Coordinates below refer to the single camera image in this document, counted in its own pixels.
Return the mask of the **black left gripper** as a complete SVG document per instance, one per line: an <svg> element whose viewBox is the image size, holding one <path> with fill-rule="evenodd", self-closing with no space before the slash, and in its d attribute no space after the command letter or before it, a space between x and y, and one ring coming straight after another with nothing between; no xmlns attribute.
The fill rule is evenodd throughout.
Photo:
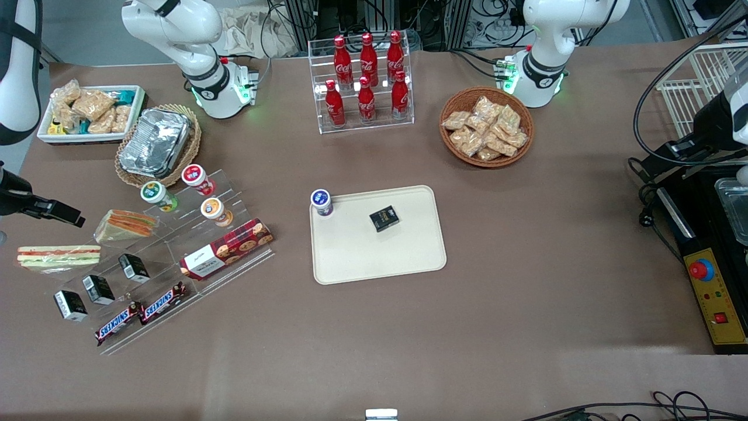
<svg viewBox="0 0 748 421"><path fill-rule="evenodd" d="M722 166L725 163L702 165L702 158L739 150L733 137L734 115L730 100L721 91L695 115L693 136L667 141L643 160L629 157L629 163L643 168L643 182L659 182L672 173L685 179L704 168Z"/></svg>

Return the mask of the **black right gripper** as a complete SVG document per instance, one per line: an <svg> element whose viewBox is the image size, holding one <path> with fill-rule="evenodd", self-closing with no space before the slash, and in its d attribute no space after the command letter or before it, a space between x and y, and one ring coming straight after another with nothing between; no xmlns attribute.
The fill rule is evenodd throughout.
<svg viewBox="0 0 748 421"><path fill-rule="evenodd" d="M1 165L1 216L25 214L37 219L53 219L83 227L82 213L54 199L36 198L29 182Z"/></svg>

